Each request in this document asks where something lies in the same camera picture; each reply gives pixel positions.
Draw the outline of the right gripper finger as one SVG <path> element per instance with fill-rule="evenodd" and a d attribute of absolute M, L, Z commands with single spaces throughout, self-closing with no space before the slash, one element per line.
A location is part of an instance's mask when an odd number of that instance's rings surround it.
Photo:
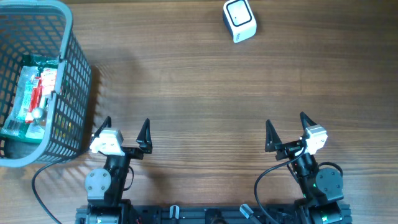
<path fill-rule="evenodd" d="M 316 122 L 314 122 L 312 119 L 310 119 L 303 111 L 300 113 L 300 120 L 301 120 L 303 130 L 306 130 L 307 128 L 309 128 L 311 126 L 317 125 Z"/>
<path fill-rule="evenodd" d="M 266 152 L 274 152 L 280 149 L 280 145 L 282 145 L 282 141 L 279 138 L 271 120 L 266 121 L 266 143 L 265 143 L 265 151 Z"/>

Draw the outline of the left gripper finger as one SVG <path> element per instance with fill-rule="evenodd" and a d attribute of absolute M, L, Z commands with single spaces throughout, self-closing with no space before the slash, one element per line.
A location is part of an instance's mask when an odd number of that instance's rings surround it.
<path fill-rule="evenodd" d="M 140 148 L 152 148 L 152 139 L 150 136 L 150 119 L 146 118 L 142 128 L 137 136 L 136 142 Z"/>
<path fill-rule="evenodd" d="M 93 133 L 93 138 L 98 138 L 103 129 L 110 128 L 111 126 L 112 126 L 111 117 L 107 116 L 103 124 Z"/>

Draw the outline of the green 3M gloves package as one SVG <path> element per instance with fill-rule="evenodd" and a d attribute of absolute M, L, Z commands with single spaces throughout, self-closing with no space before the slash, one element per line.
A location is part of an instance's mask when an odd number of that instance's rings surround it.
<path fill-rule="evenodd" d="M 59 61 L 56 58 L 44 57 L 41 55 L 24 55 L 22 57 L 22 67 L 23 66 L 37 66 L 39 69 L 38 75 L 36 77 L 40 77 L 42 79 L 42 96 L 40 98 L 39 108 L 43 108 L 47 111 L 49 110 L 49 101 L 52 95 L 52 92 L 55 89 L 55 81 L 57 79 L 57 70 L 58 70 Z M 25 91 L 24 103 L 27 103 L 29 109 L 30 98 L 32 94 L 33 84 L 27 84 L 27 90 Z M 22 142 L 31 142 L 31 143 L 40 143 L 44 138 L 45 134 L 45 126 L 41 126 L 34 123 L 27 124 L 25 120 L 17 120 L 15 116 L 12 114 L 12 109 L 14 107 L 14 99 L 11 100 L 12 108 L 8 117 L 1 128 L 1 136 L 6 138 L 13 138 L 17 141 Z"/>

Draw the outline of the red snack packet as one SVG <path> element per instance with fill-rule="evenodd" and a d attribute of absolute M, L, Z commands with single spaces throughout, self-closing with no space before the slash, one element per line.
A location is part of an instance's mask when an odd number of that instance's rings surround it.
<path fill-rule="evenodd" d="M 33 84 L 33 89 L 32 89 L 32 94 L 31 94 L 31 98 L 30 98 L 30 105 L 29 105 L 27 115 L 25 117 L 25 123 L 27 123 L 27 124 L 30 124 L 33 122 L 34 119 L 33 119 L 32 111 L 33 111 L 33 109 L 35 109 L 36 107 L 39 106 L 40 98 L 42 96 L 42 79 L 40 77 L 36 77 L 33 79 L 32 84 Z"/>

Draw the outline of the light teal small packet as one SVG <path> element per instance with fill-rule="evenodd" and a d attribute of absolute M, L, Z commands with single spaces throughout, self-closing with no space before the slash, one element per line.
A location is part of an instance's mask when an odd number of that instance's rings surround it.
<path fill-rule="evenodd" d="M 37 66 L 23 66 L 19 81 L 17 84 L 16 96 L 14 99 L 14 107 L 12 114 L 17 120 L 25 120 L 27 114 L 27 103 L 24 103 L 25 91 L 27 90 L 27 84 L 32 83 L 32 78 L 38 75 L 39 69 Z"/>

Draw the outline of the yellow liquid bottle silver cap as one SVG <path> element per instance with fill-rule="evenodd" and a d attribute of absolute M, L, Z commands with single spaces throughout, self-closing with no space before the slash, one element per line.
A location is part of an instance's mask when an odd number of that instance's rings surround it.
<path fill-rule="evenodd" d="M 32 117 L 35 124 L 45 126 L 47 119 L 47 111 L 43 108 L 34 108 L 32 110 Z"/>

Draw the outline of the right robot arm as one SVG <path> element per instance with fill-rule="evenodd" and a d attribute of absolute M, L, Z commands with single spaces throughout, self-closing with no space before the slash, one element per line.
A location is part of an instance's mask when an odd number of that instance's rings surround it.
<path fill-rule="evenodd" d="M 303 135 L 296 141 L 283 143 L 275 127 L 266 121 L 266 152 L 275 152 L 275 159 L 285 160 L 298 183 L 303 198 L 291 205 L 271 205 L 265 208 L 266 217 L 278 223 L 351 223 L 351 209 L 341 203 L 343 170 L 333 162 L 318 163 L 315 154 L 328 138 L 326 129 L 300 113 Z"/>

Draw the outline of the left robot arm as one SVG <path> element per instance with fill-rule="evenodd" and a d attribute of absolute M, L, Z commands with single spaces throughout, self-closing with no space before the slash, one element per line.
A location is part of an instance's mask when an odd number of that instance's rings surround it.
<path fill-rule="evenodd" d="M 133 159 L 142 160 L 144 154 L 153 149 L 150 136 L 150 119 L 146 119 L 137 136 L 137 147 L 123 146 L 124 138 L 119 129 L 113 128 L 108 116 L 91 137 L 90 150 L 106 156 L 100 169 L 93 169 L 85 178 L 88 206 L 76 216 L 77 223 L 122 224 L 141 223 L 129 199 L 123 199 L 128 174 L 134 171 L 130 166 Z"/>

